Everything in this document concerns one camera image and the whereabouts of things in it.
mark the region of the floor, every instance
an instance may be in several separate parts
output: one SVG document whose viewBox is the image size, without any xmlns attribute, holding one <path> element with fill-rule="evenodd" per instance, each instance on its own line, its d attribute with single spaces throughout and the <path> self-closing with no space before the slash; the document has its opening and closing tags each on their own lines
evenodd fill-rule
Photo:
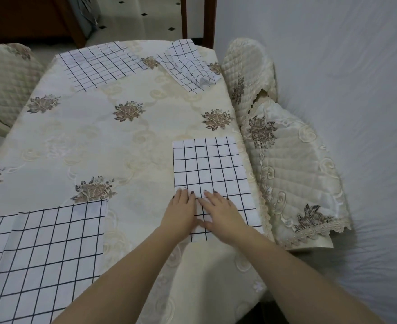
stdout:
<svg viewBox="0 0 397 324">
<path fill-rule="evenodd" d="M 98 30 L 86 46 L 129 40 L 182 38 L 180 0 L 97 0 L 101 9 Z M 73 43 L 28 44 L 39 61 L 48 65 L 55 54 L 76 49 Z"/>
</svg>

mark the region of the table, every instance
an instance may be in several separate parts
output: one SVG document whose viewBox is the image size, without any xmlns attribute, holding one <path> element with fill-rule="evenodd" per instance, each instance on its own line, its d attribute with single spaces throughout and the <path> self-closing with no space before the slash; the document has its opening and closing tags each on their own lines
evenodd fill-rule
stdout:
<svg viewBox="0 0 397 324">
<path fill-rule="evenodd" d="M 156 57 L 170 45 L 124 43 L 139 58 Z M 198 49 L 208 63 L 217 61 L 213 50 Z M 233 136 L 255 205 L 266 216 L 238 125 L 230 119 L 234 109 L 223 79 L 192 94 L 161 65 L 150 64 L 78 92 L 55 60 L 28 104 L 0 148 L 0 215 L 107 198 L 104 270 L 158 227 L 174 192 L 174 140 Z M 132 106 L 124 120 L 116 114 L 119 104 Z M 209 127 L 206 112 L 212 110 L 229 124 L 216 116 Z M 265 223 L 271 239 L 270 229 Z M 264 292 L 258 274 L 230 246 L 181 243 L 158 276 L 139 322 L 234 323 Z"/>
</svg>

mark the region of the lace trim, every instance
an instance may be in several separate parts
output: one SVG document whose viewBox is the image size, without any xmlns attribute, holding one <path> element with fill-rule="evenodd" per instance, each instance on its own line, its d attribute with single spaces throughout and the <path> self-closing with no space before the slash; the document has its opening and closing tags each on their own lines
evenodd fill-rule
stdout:
<svg viewBox="0 0 397 324">
<path fill-rule="evenodd" d="M 308 238 L 317 240 L 318 235 L 329 236 L 330 231 L 338 233 L 344 232 L 344 229 L 351 230 L 351 221 L 349 218 L 340 218 L 329 223 L 324 223 L 318 226 L 309 227 L 296 233 L 292 238 L 277 240 L 277 244 L 284 249 L 290 249 L 292 245 L 300 245 L 301 242 L 306 243 Z"/>
</svg>

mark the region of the wooden furniture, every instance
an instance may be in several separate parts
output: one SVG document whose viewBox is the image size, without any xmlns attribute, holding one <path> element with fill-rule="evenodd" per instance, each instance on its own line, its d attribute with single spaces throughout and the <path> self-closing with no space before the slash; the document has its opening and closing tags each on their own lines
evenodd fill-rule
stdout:
<svg viewBox="0 0 397 324">
<path fill-rule="evenodd" d="M 68 0 L 0 0 L 0 43 L 67 37 L 86 44 Z"/>
</svg>

